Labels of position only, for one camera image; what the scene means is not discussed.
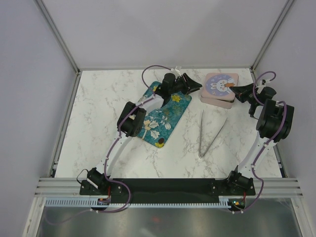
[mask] purple circle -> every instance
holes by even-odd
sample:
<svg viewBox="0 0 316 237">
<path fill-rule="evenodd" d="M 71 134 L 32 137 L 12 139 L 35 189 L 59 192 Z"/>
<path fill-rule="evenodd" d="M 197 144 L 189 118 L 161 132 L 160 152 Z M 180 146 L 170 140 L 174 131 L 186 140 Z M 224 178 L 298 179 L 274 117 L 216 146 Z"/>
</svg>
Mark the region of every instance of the purple circle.
<svg viewBox="0 0 316 237">
<path fill-rule="evenodd" d="M 206 91 L 214 96 L 226 96 L 231 90 L 227 87 L 228 83 L 236 85 L 235 80 L 227 74 L 217 74 L 207 80 L 205 87 Z"/>
</svg>

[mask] cartoon character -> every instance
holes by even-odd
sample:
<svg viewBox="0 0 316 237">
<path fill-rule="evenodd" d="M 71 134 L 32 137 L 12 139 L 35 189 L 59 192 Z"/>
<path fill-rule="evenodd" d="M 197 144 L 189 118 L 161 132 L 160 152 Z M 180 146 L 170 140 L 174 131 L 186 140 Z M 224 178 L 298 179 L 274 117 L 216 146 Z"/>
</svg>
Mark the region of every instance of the cartoon character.
<svg viewBox="0 0 316 237">
<path fill-rule="evenodd" d="M 218 91 L 227 93 L 231 93 L 231 90 L 229 89 L 231 86 L 235 86 L 235 80 L 233 78 L 229 78 L 228 80 L 222 79 L 217 83 L 211 83 L 212 90 L 217 89 Z"/>
</svg>

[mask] gray wall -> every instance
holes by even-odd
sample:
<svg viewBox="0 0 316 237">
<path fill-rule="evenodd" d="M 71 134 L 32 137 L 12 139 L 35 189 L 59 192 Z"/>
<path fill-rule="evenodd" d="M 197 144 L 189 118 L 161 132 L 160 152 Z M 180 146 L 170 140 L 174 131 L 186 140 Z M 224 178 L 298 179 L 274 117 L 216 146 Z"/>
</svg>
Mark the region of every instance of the gray wall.
<svg viewBox="0 0 316 237">
<path fill-rule="evenodd" d="M 288 138 L 280 143 L 289 175 L 297 177 L 316 223 L 316 1 L 298 0 L 259 64 L 274 70 L 276 99 L 295 106 Z"/>
<path fill-rule="evenodd" d="M 0 1 L 0 236 L 21 236 L 75 73 L 32 0 Z"/>
<path fill-rule="evenodd" d="M 250 66 L 286 0 L 43 0 L 80 68 Z"/>
</svg>

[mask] floral placemat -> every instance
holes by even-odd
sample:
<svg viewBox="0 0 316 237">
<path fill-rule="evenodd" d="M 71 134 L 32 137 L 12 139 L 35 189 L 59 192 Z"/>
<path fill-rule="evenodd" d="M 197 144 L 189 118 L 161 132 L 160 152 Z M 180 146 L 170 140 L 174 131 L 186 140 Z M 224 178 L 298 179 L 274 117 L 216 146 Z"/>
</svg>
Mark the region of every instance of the floral placemat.
<svg viewBox="0 0 316 237">
<path fill-rule="evenodd" d="M 155 91 L 160 84 L 159 81 L 154 81 L 150 88 Z M 139 101 L 150 97 L 152 94 L 153 92 L 148 89 Z M 165 106 L 146 115 L 143 128 L 138 137 L 153 146 L 163 147 L 191 100 L 190 95 L 184 95 L 181 92 L 173 94 Z"/>
</svg>

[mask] marble table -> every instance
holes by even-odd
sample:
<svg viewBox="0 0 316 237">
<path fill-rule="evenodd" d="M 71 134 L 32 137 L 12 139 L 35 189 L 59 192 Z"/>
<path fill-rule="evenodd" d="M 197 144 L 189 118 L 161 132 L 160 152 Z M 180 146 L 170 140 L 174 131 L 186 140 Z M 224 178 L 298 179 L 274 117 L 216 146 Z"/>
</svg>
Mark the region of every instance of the marble table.
<svg viewBox="0 0 316 237">
<path fill-rule="evenodd" d="M 116 134 L 116 122 L 126 102 L 137 102 L 146 91 L 142 70 L 83 71 L 55 177 L 77 177 L 103 158 Z M 249 69 L 186 69 L 203 82 L 208 73 L 238 73 L 239 85 L 252 83 Z M 148 70 L 148 84 L 162 81 L 165 69 Z M 122 152 L 113 178 L 225 178 L 247 155 L 256 137 L 257 120 L 249 104 L 235 100 L 230 110 L 204 104 L 200 92 L 192 101 L 163 148 L 134 138 Z M 211 141 L 227 122 L 203 158 L 198 156 L 199 126 L 204 110 L 203 143 Z M 259 177 L 281 177 L 273 149 L 257 170 Z"/>
</svg>

